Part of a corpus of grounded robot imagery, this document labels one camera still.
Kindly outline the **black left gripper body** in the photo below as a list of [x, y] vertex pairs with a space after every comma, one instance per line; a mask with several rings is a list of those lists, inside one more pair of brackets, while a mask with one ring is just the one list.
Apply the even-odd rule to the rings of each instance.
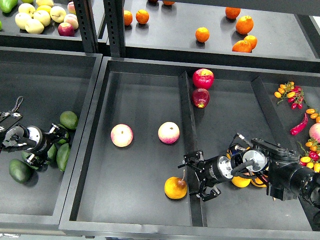
[[28, 143], [25, 150], [27, 153], [35, 154], [37, 156], [47, 154], [50, 147], [53, 145], [49, 139], [49, 133], [43, 132], [40, 128], [27, 128], [28, 140], [33, 143]]

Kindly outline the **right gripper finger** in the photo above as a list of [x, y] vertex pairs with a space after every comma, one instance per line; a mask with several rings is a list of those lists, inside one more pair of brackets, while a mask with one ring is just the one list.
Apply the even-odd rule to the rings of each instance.
[[189, 196], [196, 196], [203, 202], [217, 198], [221, 194], [221, 190], [207, 178], [202, 178], [200, 181], [199, 189], [191, 192]]
[[183, 156], [182, 164], [177, 168], [190, 167], [195, 172], [202, 173], [205, 169], [205, 160], [202, 150], [192, 151]]

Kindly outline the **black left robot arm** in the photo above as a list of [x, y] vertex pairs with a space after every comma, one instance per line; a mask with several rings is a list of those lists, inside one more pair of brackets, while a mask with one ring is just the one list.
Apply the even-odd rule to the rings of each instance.
[[59, 141], [69, 141], [68, 130], [52, 124], [48, 132], [31, 125], [23, 126], [19, 121], [23, 115], [18, 111], [24, 100], [23, 96], [16, 99], [14, 108], [0, 113], [0, 149], [5, 152], [24, 151], [28, 153], [24, 162], [33, 169], [49, 164], [48, 151]]

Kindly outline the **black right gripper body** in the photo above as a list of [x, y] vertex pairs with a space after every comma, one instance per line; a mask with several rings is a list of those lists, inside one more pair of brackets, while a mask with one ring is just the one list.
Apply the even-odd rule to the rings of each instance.
[[207, 187], [231, 181], [233, 170], [231, 160], [224, 155], [219, 155], [208, 160], [199, 161], [199, 170], [196, 171], [197, 179]]

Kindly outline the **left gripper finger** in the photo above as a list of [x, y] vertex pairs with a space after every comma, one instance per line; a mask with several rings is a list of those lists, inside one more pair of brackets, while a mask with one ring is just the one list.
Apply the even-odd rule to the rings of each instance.
[[53, 144], [58, 144], [58, 141], [64, 138], [66, 130], [64, 128], [60, 128], [58, 124], [52, 123], [48, 133], [50, 141]]
[[27, 162], [32, 166], [40, 168], [47, 163], [47, 154], [35, 155], [32, 153], [31, 157], [27, 159]]

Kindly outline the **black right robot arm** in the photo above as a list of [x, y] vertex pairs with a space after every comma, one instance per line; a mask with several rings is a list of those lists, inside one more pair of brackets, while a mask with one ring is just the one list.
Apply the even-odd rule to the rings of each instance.
[[187, 153], [180, 167], [194, 170], [199, 189], [192, 192], [206, 202], [221, 194], [217, 185], [237, 177], [259, 179], [266, 194], [281, 201], [301, 198], [320, 207], [320, 174], [300, 164], [296, 151], [260, 138], [247, 140], [236, 133], [226, 154], [204, 159], [202, 150]]

